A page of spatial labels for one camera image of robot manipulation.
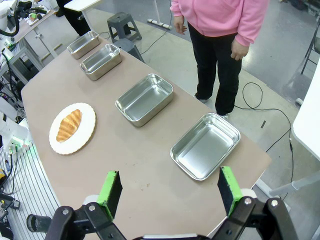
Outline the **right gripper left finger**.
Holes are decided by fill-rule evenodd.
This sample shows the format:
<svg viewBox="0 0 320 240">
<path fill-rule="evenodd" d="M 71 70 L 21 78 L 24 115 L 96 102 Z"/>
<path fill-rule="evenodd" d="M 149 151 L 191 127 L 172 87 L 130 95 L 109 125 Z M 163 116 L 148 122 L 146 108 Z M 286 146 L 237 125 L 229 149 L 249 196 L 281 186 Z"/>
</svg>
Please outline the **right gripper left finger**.
<svg viewBox="0 0 320 240">
<path fill-rule="evenodd" d="M 118 171 L 109 171 L 96 201 L 77 210 L 61 206 L 55 211 L 47 230 L 48 240 L 83 240 L 96 234 L 101 240 L 121 240 L 123 234 L 113 223 L 122 184 Z"/>
</svg>

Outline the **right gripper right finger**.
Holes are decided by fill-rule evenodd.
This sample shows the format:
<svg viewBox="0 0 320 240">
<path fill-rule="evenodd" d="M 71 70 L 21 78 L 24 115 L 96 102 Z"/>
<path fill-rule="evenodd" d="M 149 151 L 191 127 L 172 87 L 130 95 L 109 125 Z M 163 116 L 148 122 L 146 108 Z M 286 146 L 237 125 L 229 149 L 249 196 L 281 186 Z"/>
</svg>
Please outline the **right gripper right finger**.
<svg viewBox="0 0 320 240">
<path fill-rule="evenodd" d="M 262 240 L 297 240 L 287 207 L 280 198 L 266 202 L 245 195 L 229 166 L 219 169 L 217 183 L 227 218 L 217 230 L 218 240 L 238 240 L 246 228 L 254 228 Z"/>
</svg>

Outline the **person's left hand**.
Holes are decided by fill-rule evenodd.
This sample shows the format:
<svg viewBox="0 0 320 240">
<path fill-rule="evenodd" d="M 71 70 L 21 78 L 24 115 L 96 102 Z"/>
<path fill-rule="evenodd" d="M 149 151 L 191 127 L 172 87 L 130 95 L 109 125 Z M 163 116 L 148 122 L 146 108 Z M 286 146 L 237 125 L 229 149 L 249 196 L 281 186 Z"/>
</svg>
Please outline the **person's left hand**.
<svg viewBox="0 0 320 240">
<path fill-rule="evenodd" d="M 236 39 L 231 44 L 230 57 L 236 61 L 242 60 L 249 52 L 249 46 L 240 44 Z"/>
</svg>

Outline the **person's right hand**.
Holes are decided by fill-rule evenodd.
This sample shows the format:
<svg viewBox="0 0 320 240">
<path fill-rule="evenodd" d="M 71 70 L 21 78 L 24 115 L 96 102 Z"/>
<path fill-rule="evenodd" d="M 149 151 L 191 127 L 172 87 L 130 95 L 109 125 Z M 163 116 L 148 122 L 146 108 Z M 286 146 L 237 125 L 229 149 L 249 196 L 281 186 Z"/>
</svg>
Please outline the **person's right hand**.
<svg viewBox="0 0 320 240">
<path fill-rule="evenodd" d="M 185 23 L 185 18 L 183 15 L 173 17 L 173 26 L 176 32 L 180 35 L 184 35 L 185 32 L 187 31 L 187 27 L 184 25 L 184 23 Z"/>
</svg>

